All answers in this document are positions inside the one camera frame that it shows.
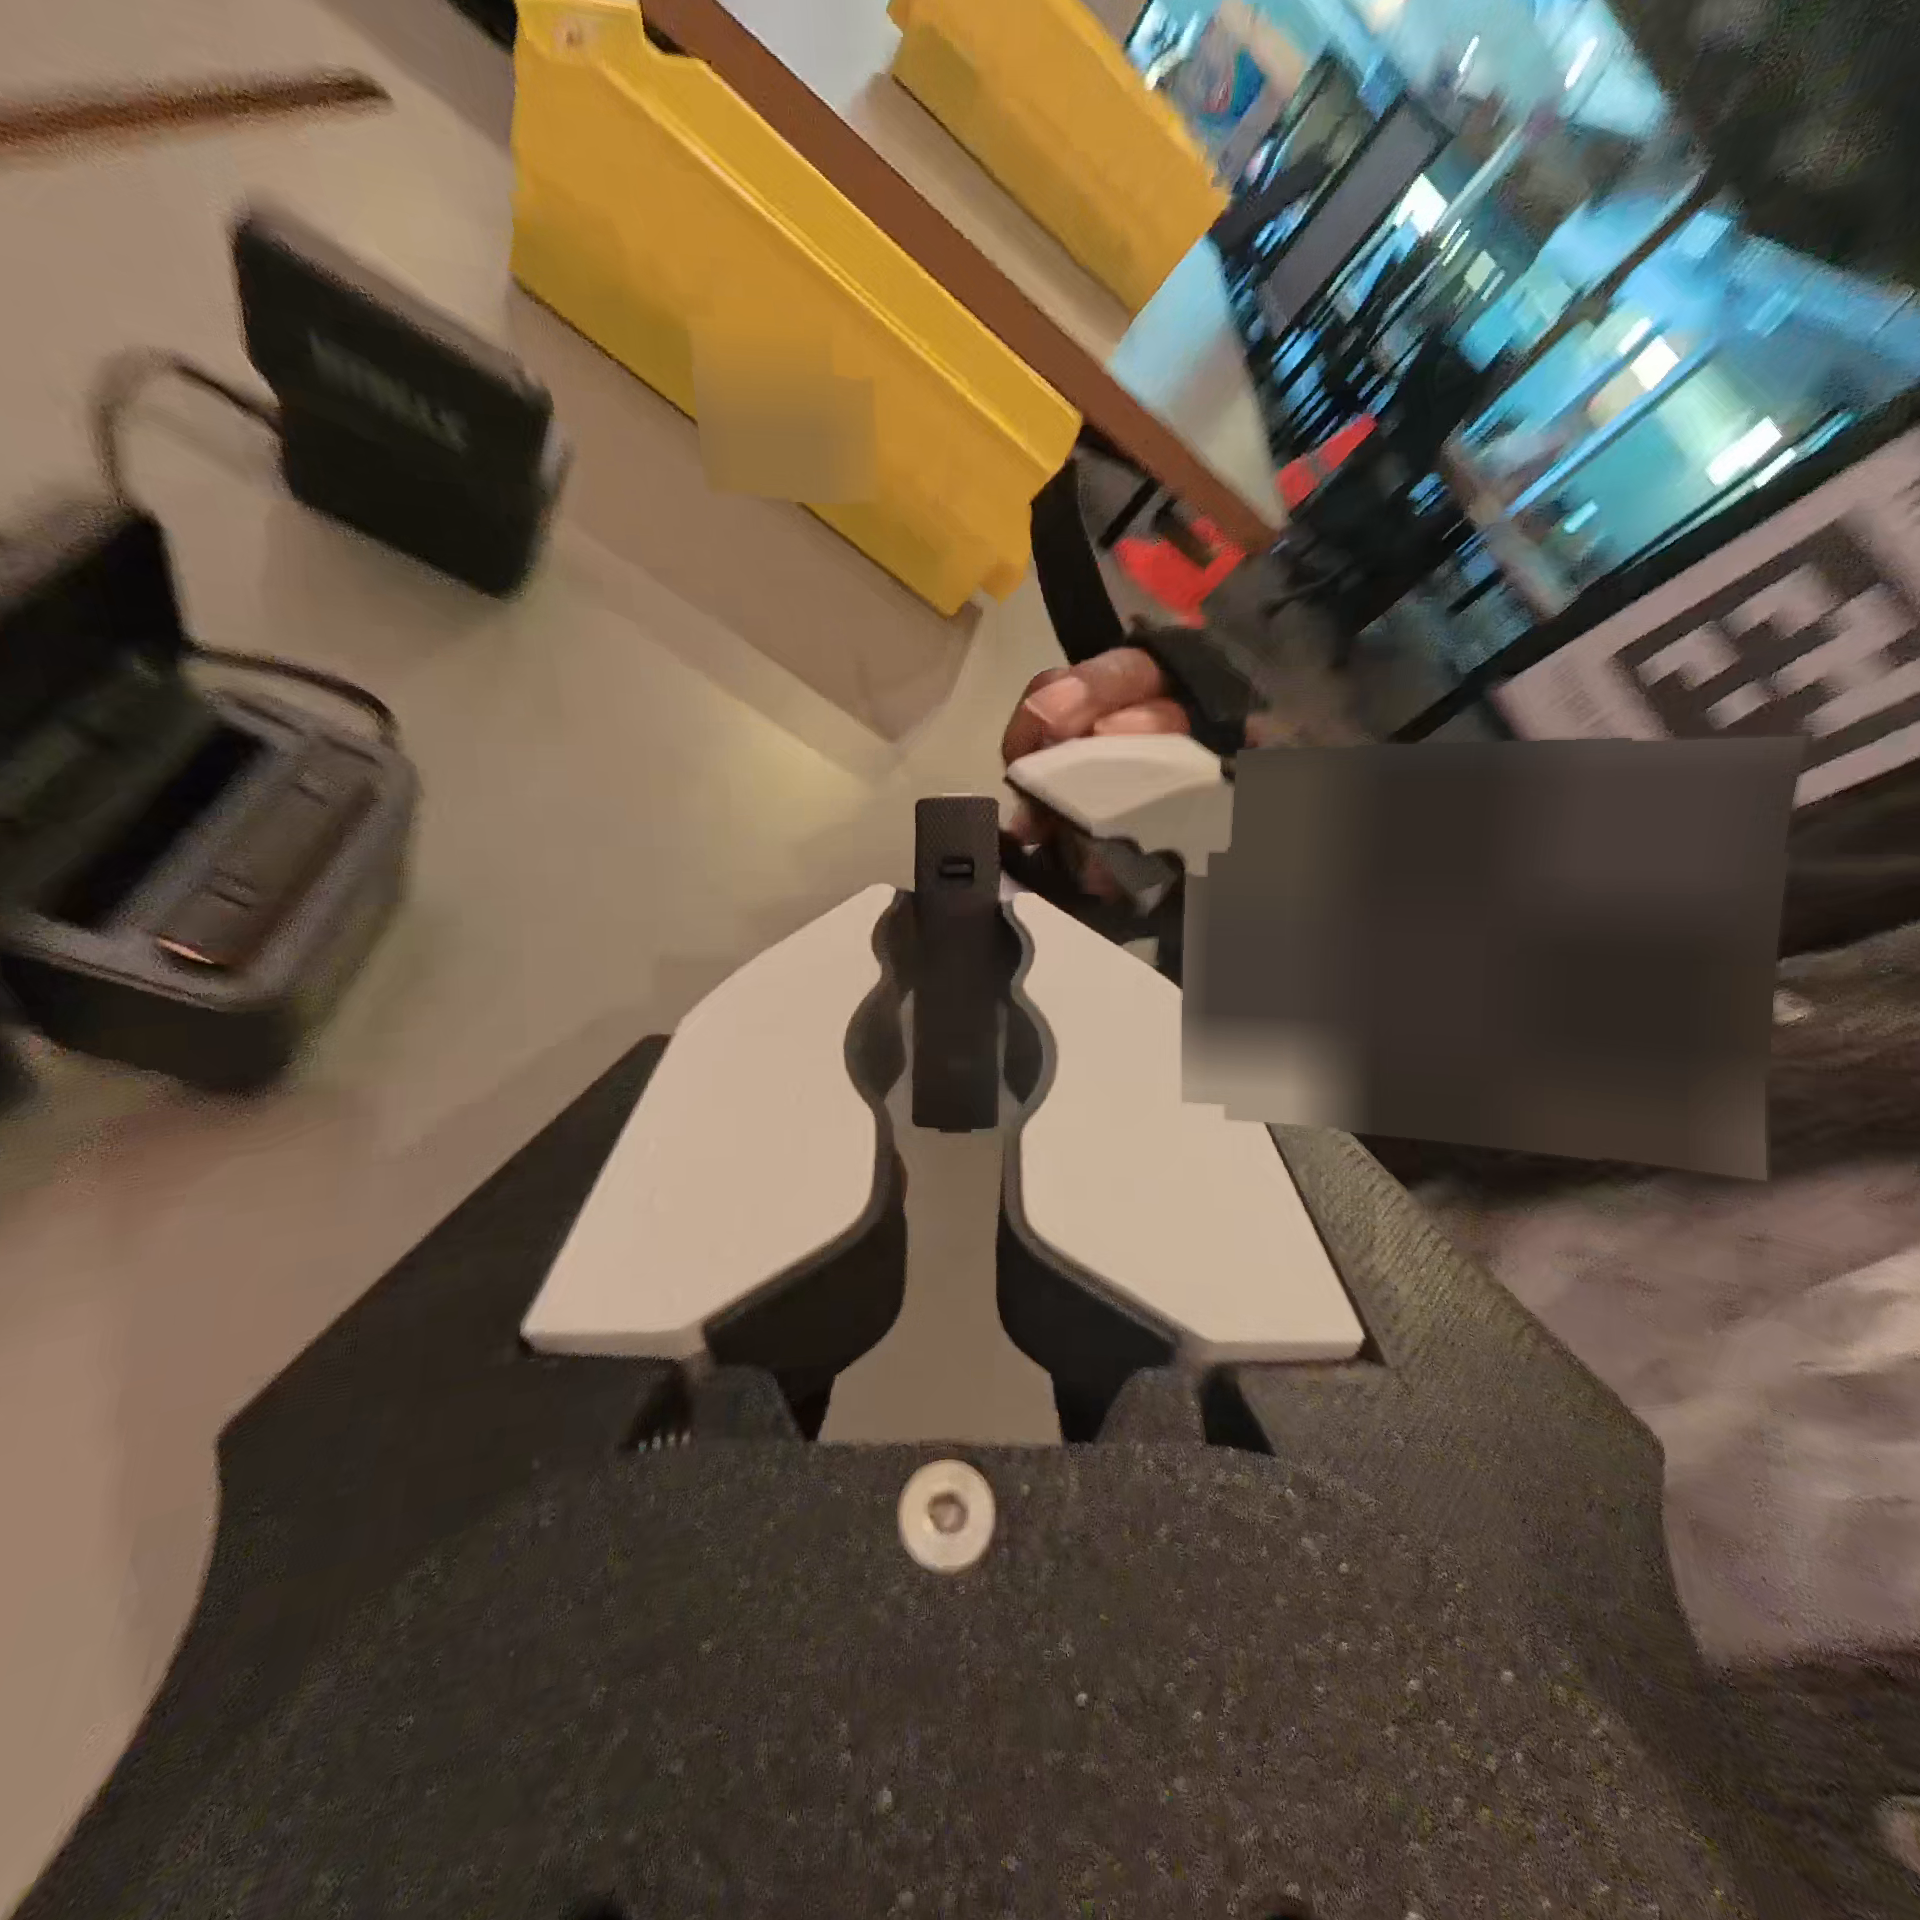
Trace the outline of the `black battery charger case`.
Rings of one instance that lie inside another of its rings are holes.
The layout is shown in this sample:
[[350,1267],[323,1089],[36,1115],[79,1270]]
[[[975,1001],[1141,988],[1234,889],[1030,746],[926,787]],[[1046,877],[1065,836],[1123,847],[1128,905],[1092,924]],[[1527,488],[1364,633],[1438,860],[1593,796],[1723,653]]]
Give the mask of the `black battery charger case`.
[[290,212],[242,210],[228,254],[295,499],[487,596],[517,596],[571,461],[550,387]]
[[[419,773],[374,732],[273,688],[207,681],[155,516],[72,496],[2,524],[2,1020],[194,1089],[278,1080],[393,919]],[[323,870],[231,974],[149,941],[231,847]]]

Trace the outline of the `orange trimmed black battery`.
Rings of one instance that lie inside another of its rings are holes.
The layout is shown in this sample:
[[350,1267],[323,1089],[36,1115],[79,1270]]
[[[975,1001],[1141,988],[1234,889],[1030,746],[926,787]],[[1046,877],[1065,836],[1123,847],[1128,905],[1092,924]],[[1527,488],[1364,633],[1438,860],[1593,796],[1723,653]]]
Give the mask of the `orange trimmed black battery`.
[[177,900],[149,933],[160,952],[211,974],[231,974],[257,952],[323,870],[309,845],[231,847],[198,890]]

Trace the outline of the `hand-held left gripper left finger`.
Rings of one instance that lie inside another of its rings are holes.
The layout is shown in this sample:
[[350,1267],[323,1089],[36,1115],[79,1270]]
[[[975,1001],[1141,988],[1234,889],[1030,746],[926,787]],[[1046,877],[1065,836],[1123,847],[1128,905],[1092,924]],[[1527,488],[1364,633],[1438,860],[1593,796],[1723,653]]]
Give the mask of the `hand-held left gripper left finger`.
[[823,1435],[904,1301],[907,919],[863,889],[680,1020],[524,1311],[534,1355],[758,1370]]

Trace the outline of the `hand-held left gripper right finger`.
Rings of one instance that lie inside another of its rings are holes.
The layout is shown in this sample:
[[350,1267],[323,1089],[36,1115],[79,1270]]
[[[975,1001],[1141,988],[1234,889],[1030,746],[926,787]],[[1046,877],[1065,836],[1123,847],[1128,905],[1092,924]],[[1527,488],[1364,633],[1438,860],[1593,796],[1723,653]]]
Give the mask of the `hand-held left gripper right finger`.
[[1014,893],[997,1311],[1092,1442],[1130,1380],[1363,1357],[1363,1315],[1274,1137],[1181,1089],[1181,991]]

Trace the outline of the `yellow plastic bin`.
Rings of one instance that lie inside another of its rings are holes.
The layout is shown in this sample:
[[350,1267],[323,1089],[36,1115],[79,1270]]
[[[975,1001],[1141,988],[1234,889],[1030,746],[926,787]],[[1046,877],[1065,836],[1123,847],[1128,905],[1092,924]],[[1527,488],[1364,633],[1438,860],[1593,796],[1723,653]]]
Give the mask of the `yellow plastic bin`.
[[1083,4],[887,4],[892,77],[1123,312],[1228,205],[1181,114]]
[[520,4],[525,292],[941,612],[1009,596],[1081,415],[637,4]]

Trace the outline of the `person's right hand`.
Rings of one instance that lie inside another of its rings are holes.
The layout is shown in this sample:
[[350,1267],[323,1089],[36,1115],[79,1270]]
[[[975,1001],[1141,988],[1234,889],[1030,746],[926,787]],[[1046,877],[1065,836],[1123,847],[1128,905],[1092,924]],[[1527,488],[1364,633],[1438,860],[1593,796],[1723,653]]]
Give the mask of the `person's right hand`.
[[1116,645],[1047,668],[1022,691],[1000,759],[1081,736],[1195,736],[1231,756],[1263,707],[1257,681],[1204,625],[1132,625]]

